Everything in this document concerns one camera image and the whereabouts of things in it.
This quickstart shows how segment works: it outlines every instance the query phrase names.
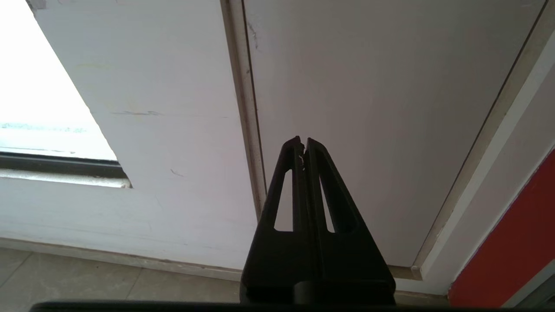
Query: floor tile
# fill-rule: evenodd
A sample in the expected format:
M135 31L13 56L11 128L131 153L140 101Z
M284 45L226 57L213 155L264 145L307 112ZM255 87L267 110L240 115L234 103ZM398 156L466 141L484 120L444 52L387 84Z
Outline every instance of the floor tile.
M239 283L143 269L127 299L239 302Z
M28 251L0 248L0 285L21 265L31 254Z
M58 299L125 299L140 268L32 254L0 288L0 311L24 312Z

